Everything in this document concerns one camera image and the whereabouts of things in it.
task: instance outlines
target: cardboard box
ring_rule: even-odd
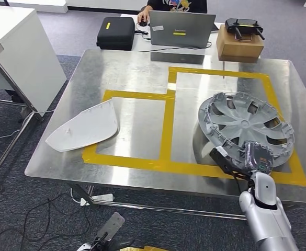
[[[227,33],[221,25],[217,38],[218,56],[221,61],[256,62],[264,49],[264,42],[258,35],[251,40],[237,40],[235,34]]]

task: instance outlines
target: computer mouse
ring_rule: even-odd
[[[141,22],[139,23],[140,26],[145,27],[147,26],[147,22],[143,21],[143,17],[141,19]]]

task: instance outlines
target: hand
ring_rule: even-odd
[[[153,8],[150,5],[146,6],[144,10],[137,14],[137,22],[140,23],[142,20],[144,22],[148,22],[150,20],[150,11],[153,10]]]

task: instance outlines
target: person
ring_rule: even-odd
[[[137,22],[150,20],[150,11],[207,13],[206,0],[148,0],[145,8],[137,15]]]

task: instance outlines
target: black t-shirt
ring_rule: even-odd
[[[206,0],[148,0],[154,10],[207,13]]]

